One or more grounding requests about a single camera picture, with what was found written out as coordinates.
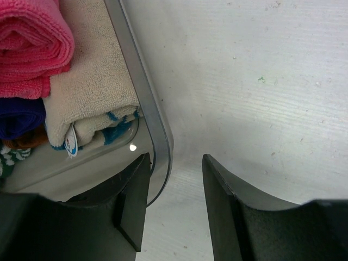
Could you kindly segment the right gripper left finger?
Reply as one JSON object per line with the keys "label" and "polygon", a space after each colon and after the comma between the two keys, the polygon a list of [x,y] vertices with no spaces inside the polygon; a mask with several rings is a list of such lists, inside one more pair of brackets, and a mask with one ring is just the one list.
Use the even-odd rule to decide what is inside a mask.
{"label": "right gripper left finger", "polygon": [[134,260],[142,246],[150,155],[68,201],[1,194],[1,260]]}

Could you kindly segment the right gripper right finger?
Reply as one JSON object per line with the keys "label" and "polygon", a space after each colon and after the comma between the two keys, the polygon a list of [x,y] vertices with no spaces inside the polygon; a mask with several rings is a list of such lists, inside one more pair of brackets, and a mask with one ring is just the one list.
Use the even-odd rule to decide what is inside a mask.
{"label": "right gripper right finger", "polygon": [[347,260],[347,200],[294,204],[202,158],[215,260]]}

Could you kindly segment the grey plastic bin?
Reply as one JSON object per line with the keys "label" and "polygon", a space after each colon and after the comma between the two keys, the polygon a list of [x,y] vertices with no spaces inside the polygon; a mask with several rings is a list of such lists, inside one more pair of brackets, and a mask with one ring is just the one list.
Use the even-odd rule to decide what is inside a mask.
{"label": "grey plastic bin", "polygon": [[127,65],[142,116],[135,119],[130,129],[113,143],[93,150],[78,149],[73,129],[67,132],[63,150],[55,150],[49,141],[31,148],[30,156],[17,162],[8,178],[1,179],[1,192],[36,193],[52,200],[65,201],[118,174],[144,153],[152,155],[148,203],[155,201],[163,191],[171,166],[171,145],[163,119],[121,2],[103,2]]}

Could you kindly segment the pink towel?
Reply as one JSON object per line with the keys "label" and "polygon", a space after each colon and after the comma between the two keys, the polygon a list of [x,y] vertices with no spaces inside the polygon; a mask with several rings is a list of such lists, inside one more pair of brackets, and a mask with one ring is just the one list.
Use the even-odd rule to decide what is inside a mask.
{"label": "pink towel", "polygon": [[1,1],[1,97],[47,97],[74,47],[59,1]]}

